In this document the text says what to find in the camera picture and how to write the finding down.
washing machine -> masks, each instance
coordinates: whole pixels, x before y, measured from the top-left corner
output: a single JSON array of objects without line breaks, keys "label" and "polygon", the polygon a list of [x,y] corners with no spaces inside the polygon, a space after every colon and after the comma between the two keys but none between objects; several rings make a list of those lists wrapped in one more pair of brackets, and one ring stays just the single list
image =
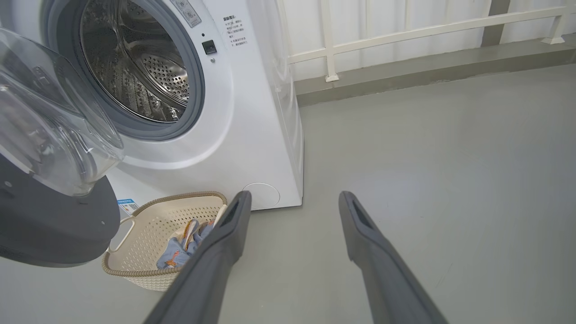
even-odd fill
[{"label": "washing machine", "polygon": [[303,133],[269,0],[2,1],[4,28],[63,55],[116,126],[107,177],[143,205],[193,191],[302,204]]}]

white wall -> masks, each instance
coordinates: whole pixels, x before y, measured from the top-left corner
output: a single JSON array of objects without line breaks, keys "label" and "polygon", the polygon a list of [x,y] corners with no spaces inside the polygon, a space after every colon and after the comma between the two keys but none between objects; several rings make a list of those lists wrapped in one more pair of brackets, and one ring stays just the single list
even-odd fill
[{"label": "white wall", "polygon": [[[324,47],[319,0],[283,0],[290,35],[291,53]],[[372,2],[369,13],[372,31],[366,30],[366,1]],[[488,0],[451,0],[445,19],[447,0],[412,0],[411,29],[481,18]],[[523,12],[563,5],[565,0],[511,0],[510,12]],[[330,0],[334,44],[404,31],[405,0]],[[502,43],[547,36],[554,18],[507,24]],[[348,71],[419,56],[479,47],[484,28],[407,40],[336,55],[336,71]],[[564,33],[576,32],[573,15]],[[325,58],[294,64],[295,80],[326,75]]]}]

transparent door glass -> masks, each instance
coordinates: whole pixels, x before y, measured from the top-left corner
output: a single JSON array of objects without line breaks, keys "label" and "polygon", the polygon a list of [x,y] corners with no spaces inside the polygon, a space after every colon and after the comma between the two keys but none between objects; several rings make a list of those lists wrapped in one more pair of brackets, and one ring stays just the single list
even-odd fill
[{"label": "transparent door glass", "polygon": [[70,196],[122,160],[120,135],[72,65],[0,28],[0,153]]}]

gray floor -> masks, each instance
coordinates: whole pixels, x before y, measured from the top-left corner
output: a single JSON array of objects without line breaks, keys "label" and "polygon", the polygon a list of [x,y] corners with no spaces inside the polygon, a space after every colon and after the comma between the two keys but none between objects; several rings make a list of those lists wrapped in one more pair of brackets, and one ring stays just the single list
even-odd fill
[{"label": "gray floor", "polygon": [[[576,65],[302,109],[304,205],[254,213],[221,323],[369,323],[337,198],[358,196],[451,323],[576,322]],[[100,261],[0,260],[2,323],[139,323]]]}]

sticker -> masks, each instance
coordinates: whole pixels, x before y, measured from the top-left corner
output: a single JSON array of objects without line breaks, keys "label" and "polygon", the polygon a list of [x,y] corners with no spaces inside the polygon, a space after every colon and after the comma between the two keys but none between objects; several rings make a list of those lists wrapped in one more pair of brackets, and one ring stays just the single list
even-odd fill
[{"label": "sticker", "polygon": [[238,47],[248,44],[246,40],[246,32],[244,31],[244,24],[242,19],[236,18],[235,15],[224,17],[224,25],[226,25],[226,34],[231,47]]},{"label": "sticker", "polygon": [[184,19],[188,21],[188,25],[190,25],[191,28],[202,22],[200,17],[198,17],[196,10],[192,8],[188,0],[170,0],[170,1],[172,1],[172,3],[174,3],[174,5],[178,8],[178,11],[180,11]]},{"label": "sticker", "polygon": [[118,206],[124,209],[124,211],[127,212],[128,215],[130,216],[132,216],[132,213],[134,213],[138,209],[138,205],[136,205],[136,203],[132,199],[118,200]]}]

